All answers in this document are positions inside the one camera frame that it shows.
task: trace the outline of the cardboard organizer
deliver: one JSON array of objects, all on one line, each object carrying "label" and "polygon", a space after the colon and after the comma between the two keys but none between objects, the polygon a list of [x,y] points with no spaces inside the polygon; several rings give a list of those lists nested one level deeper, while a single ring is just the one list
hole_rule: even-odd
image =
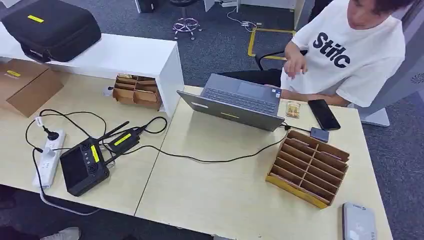
[{"label": "cardboard organizer", "polygon": [[324,209],[334,201],[348,160],[349,153],[290,130],[266,181]]},{"label": "cardboard organizer", "polygon": [[151,77],[118,74],[112,96],[123,104],[141,105],[156,110],[162,105],[158,86]]}]

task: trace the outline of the black hair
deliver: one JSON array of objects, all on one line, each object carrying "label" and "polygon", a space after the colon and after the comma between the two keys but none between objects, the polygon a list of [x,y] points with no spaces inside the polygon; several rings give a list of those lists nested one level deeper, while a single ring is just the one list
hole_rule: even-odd
[{"label": "black hair", "polygon": [[401,8],[405,8],[415,0],[375,0],[376,13],[391,13]]}]

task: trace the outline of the white shoe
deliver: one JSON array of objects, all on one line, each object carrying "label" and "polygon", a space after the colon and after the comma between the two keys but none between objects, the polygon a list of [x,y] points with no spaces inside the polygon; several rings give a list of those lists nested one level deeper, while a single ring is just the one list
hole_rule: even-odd
[{"label": "white shoe", "polygon": [[40,240],[78,240],[81,237],[81,231],[78,227],[68,227],[56,234],[46,236]]}]

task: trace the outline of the touchpad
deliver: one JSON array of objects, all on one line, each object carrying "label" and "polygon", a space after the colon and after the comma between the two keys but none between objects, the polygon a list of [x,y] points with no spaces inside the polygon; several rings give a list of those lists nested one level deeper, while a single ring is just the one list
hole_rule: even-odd
[{"label": "touchpad", "polygon": [[240,86],[238,86],[237,93],[260,99],[264,95],[266,89],[267,88],[264,86],[242,82]]}]

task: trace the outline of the laptop keyboard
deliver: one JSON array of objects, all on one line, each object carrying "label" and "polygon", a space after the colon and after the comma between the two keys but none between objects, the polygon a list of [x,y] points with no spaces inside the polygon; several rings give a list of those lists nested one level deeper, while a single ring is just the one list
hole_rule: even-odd
[{"label": "laptop keyboard", "polygon": [[277,105],[272,102],[262,101],[210,87],[203,91],[202,97],[269,115],[273,115],[277,107]]}]

